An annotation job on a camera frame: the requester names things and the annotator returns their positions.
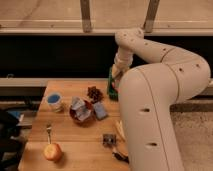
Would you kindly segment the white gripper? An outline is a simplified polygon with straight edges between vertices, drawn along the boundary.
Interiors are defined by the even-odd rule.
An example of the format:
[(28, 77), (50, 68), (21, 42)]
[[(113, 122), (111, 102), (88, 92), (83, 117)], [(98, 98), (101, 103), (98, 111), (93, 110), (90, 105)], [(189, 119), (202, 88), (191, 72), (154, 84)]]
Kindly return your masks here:
[(117, 78), (121, 70), (127, 69), (132, 65), (133, 54), (130, 51), (119, 49), (114, 58), (112, 66), (112, 77)]

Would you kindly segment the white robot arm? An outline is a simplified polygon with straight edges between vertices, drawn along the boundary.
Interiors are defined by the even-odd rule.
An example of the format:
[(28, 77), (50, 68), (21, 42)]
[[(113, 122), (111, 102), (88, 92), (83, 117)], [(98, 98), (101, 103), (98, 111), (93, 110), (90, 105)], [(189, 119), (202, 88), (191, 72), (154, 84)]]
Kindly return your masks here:
[(131, 171), (184, 171), (170, 106), (200, 94), (209, 64), (191, 51), (146, 40), (140, 28), (115, 34), (112, 75), (121, 75), (118, 99)]

